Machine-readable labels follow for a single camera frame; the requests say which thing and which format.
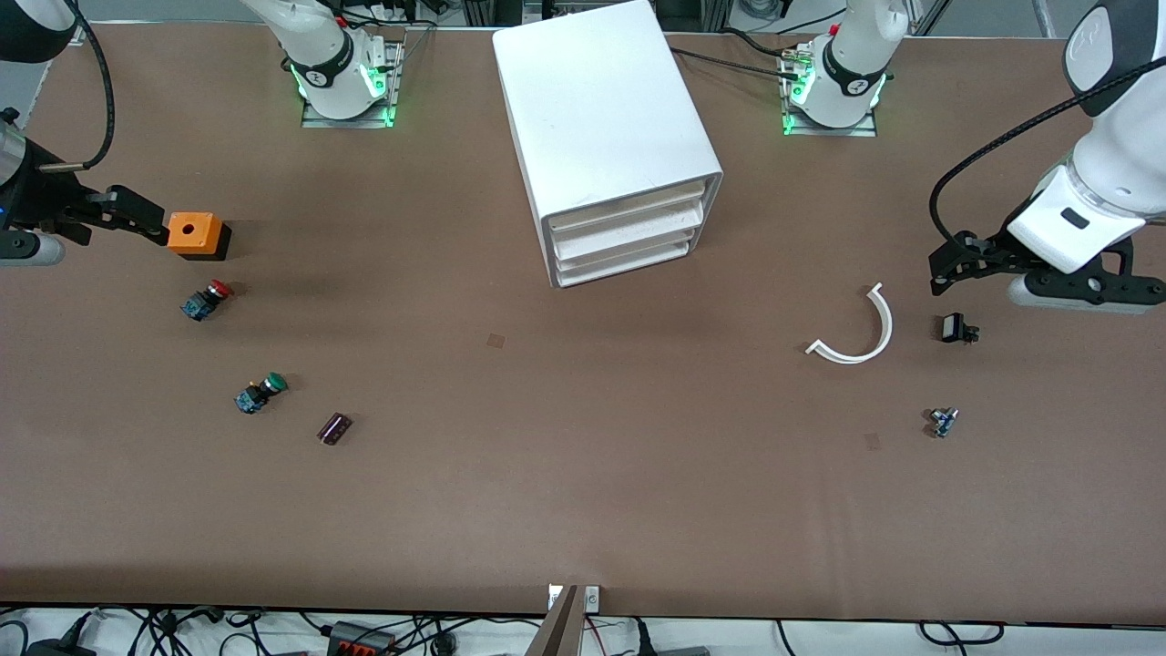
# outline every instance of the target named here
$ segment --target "white curved tube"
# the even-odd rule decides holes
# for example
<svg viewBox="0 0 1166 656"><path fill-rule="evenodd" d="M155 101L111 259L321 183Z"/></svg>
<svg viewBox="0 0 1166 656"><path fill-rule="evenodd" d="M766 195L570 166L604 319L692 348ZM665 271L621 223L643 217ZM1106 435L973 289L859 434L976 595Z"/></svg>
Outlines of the white curved tube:
<svg viewBox="0 0 1166 656"><path fill-rule="evenodd" d="M817 355L829 360L830 362L837 362L838 365L858 365L859 362L866 362L868 360L874 358L876 355L883 353L883 350L891 344L891 305L886 304L886 298L878 290L883 288L881 282L877 282L870 291L866 292L866 297L874 303L874 308L878 309L878 315L883 319L883 334L878 339L878 345L874 346L874 351L866 355L842 355L841 353L831 350L830 347L822 344L822 340L814 340L814 344L806 350L807 354L817 352Z"/></svg>

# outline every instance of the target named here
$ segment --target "orange block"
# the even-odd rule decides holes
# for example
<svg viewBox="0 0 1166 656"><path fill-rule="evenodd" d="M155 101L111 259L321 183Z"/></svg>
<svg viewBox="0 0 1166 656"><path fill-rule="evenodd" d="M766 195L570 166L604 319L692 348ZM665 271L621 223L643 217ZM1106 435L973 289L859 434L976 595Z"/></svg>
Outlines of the orange block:
<svg viewBox="0 0 1166 656"><path fill-rule="evenodd" d="M231 227L209 211L176 211L167 225L166 246L185 259L224 260L231 242Z"/></svg>

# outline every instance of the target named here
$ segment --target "white plastic container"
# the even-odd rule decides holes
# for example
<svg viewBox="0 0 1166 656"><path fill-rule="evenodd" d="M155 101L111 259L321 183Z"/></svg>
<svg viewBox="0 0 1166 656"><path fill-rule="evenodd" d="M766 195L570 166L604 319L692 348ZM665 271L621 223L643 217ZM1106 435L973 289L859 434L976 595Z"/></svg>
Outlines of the white plastic container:
<svg viewBox="0 0 1166 656"><path fill-rule="evenodd" d="M647 0L493 40L550 283L688 254L721 163Z"/></svg>

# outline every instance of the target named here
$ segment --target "gray floor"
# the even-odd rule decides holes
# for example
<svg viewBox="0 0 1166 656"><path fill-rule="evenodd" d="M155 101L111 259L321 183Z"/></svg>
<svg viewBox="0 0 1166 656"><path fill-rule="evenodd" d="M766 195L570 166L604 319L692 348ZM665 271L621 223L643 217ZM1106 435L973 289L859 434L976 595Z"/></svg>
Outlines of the gray floor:
<svg viewBox="0 0 1166 656"><path fill-rule="evenodd" d="M1063 38L1095 0L1045 0L1055 35ZM780 21L751 19L735 5L731 22L742 29L774 31L829 14L845 0L794 0L789 15ZM93 21L257 21L239 0L86 0L85 14ZM810 33L824 29L815 24ZM932 33L935 36L1039 37L1032 0L953 0ZM0 107L13 106L27 115L36 97L43 65L0 62Z"/></svg>

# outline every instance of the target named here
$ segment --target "brown table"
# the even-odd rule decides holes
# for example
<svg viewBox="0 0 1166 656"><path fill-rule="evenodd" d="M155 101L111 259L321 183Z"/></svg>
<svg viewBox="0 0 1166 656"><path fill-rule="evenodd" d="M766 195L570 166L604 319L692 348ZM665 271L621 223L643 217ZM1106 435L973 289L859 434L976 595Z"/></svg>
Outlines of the brown table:
<svg viewBox="0 0 1166 656"><path fill-rule="evenodd" d="M1067 96L1059 43L904 43L877 139L784 137L770 80L684 62L725 171L701 246L556 290L490 34L431 34L398 126L370 132L301 129L261 27L100 33L118 136L85 181L212 210L236 240L188 262L100 232L2 270L0 599L538 612L573 579L611 614L1166 616L1166 313L927 285L932 184ZM83 157L100 126L70 50L31 135ZM1086 127L977 164L951 226L993 231ZM1161 274L1161 237L1138 246ZM244 292L194 323L178 305L211 276ZM876 281L887 351L805 355L873 345ZM954 310L982 343L934 339ZM292 392L239 414L269 371ZM329 449L335 411L356 425Z"/></svg>

